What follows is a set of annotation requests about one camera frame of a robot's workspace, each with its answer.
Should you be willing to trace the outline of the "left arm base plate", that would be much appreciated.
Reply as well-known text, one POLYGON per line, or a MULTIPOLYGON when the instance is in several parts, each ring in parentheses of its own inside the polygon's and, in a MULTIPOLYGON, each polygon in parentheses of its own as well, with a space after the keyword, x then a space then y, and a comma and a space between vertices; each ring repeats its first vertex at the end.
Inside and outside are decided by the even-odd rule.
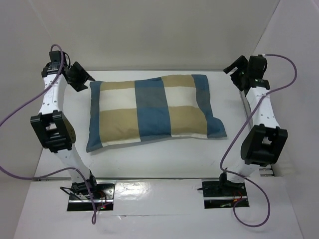
MULTIPOLYGON (((68 187, 60 187, 68 195, 68 212, 93 211, 92 202, 88 194, 76 194, 68 187)), ((114 208, 115 182, 98 182, 96 191, 91 193, 95 207, 99 211, 112 211, 114 208)))

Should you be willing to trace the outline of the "blue beige striped pillowcase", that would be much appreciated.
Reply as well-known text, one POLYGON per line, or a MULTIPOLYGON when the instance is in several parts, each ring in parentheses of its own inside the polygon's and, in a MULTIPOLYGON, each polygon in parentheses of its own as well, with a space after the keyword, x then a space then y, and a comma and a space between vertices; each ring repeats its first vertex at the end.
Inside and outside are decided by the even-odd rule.
POLYGON ((174 137, 227 136, 213 115, 208 77, 202 74, 90 83, 87 152, 111 145, 174 137))

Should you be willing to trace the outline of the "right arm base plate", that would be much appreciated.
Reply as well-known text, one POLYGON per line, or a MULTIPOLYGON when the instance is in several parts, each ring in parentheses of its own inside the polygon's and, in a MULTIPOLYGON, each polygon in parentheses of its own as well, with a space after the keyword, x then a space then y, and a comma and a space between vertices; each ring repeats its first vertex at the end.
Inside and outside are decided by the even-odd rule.
POLYGON ((197 191, 202 192, 205 209, 250 207, 245 184, 222 187, 218 180, 204 180, 197 191))

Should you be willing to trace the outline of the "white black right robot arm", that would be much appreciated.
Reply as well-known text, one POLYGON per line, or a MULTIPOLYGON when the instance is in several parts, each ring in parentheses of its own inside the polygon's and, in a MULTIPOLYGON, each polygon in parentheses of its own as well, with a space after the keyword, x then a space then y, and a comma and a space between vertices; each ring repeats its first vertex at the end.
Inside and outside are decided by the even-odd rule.
POLYGON ((223 170, 217 191, 232 196, 244 186, 244 179, 260 167, 275 164, 288 138, 288 132, 277 122, 270 100, 270 84, 264 73, 268 63, 263 55, 240 56, 223 71, 230 74, 233 84, 244 93, 251 110, 250 132, 243 140, 240 160, 223 170))

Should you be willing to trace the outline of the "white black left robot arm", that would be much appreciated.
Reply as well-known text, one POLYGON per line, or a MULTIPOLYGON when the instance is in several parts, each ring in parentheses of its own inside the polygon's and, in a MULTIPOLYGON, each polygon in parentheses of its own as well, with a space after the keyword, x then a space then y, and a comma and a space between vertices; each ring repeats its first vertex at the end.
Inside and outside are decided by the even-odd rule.
POLYGON ((72 192, 92 199, 98 194, 98 185, 77 152, 75 129, 63 112, 63 101, 67 85, 80 92, 87 89, 85 83, 94 78, 78 62, 71 63, 65 52, 50 50, 49 58, 41 72, 45 84, 42 106, 39 113, 30 118, 30 123, 42 147, 68 168, 72 192))

